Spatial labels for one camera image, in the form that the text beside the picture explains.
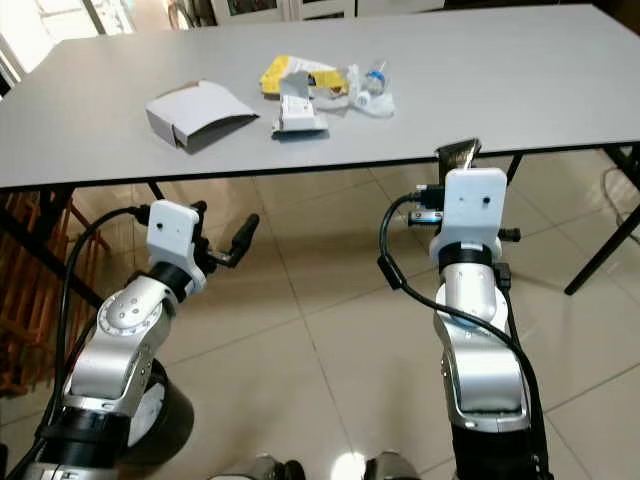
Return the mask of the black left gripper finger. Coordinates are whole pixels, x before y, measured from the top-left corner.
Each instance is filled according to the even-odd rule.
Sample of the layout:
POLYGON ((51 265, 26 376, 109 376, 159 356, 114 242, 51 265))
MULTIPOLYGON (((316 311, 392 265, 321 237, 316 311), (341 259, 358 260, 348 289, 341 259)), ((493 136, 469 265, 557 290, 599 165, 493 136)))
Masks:
POLYGON ((228 265, 237 266, 239 262, 247 255, 253 242, 253 237, 260 224, 260 215, 250 214, 244 219, 241 228, 232 237, 230 248, 228 250, 228 265))

